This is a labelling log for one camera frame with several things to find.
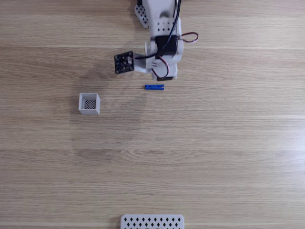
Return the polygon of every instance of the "small white box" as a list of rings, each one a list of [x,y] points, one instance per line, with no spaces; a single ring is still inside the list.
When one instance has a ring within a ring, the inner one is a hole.
[[[99,115],[101,99],[97,93],[80,93],[78,109],[83,115]]]

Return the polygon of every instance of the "mesh bottom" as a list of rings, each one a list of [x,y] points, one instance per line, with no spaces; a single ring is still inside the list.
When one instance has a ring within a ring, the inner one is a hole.
[[[95,105],[96,105],[96,100],[86,100],[84,109],[94,110]]]

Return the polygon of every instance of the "wood grain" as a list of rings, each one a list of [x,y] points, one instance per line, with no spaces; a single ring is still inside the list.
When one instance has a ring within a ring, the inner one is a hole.
[[[200,39],[163,92],[114,74],[148,40],[135,4],[0,1],[0,228],[305,228],[305,1],[184,0]]]

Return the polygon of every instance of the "white robotic arm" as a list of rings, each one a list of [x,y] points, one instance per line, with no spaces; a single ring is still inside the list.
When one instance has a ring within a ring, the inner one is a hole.
[[[154,80],[176,79],[177,63],[183,54],[181,0],[139,0],[135,14],[144,28],[150,28],[145,55],[123,53],[115,56],[116,73],[136,70],[152,73]]]

